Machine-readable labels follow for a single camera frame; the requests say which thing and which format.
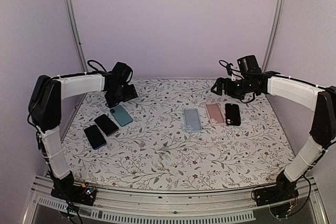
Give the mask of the pink phone case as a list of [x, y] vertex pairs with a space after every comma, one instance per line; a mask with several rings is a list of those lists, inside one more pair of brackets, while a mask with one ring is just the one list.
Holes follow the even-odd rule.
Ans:
[[211, 125], [225, 124], [225, 117], [218, 103], [207, 103], [205, 104], [205, 108]]

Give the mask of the light blue phone case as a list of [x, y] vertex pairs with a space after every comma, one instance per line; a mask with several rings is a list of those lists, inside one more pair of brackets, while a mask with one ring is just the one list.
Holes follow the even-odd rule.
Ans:
[[186, 132], [198, 133], [202, 131], [202, 124], [198, 109], [186, 108], [183, 111], [183, 115]]

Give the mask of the black phone white case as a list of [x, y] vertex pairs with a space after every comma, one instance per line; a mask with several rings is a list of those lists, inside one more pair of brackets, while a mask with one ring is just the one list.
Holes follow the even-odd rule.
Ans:
[[91, 125], [85, 128], [84, 133], [93, 150], [97, 150], [107, 144], [107, 141], [96, 125]]

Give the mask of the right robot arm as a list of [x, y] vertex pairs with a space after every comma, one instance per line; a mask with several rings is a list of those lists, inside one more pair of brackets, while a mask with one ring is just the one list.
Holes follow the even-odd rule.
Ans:
[[271, 196], [282, 201], [335, 144], [335, 87], [262, 71], [254, 55], [237, 59], [237, 66], [223, 59], [218, 63], [227, 76], [218, 78], [211, 91], [245, 104], [267, 95], [289, 138], [295, 157], [279, 173], [271, 190]]

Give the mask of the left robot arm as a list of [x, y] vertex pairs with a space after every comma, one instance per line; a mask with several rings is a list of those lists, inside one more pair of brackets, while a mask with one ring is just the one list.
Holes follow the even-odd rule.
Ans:
[[74, 73], [63, 76], [38, 77], [28, 105], [27, 122], [36, 129], [38, 146], [45, 153], [55, 188], [67, 200], [78, 195], [73, 174], [66, 163], [60, 140], [61, 102], [90, 92], [104, 92], [106, 106], [137, 98], [131, 84], [133, 69], [117, 62], [111, 71]]

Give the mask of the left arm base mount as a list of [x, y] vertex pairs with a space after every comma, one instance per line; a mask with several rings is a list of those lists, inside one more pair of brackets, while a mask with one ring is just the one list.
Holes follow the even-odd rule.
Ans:
[[54, 184], [51, 196], [87, 206], [93, 206], [96, 199], [97, 189], [87, 184]]

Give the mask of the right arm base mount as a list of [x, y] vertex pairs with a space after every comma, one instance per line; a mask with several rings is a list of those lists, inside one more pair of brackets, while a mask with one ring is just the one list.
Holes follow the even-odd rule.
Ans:
[[251, 198], [257, 206], [270, 205], [282, 201], [296, 199], [299, 196], [297, 188], [289, 189], [289, 191], [281, 191], [276, 186], [255, 187], [251, 192]]

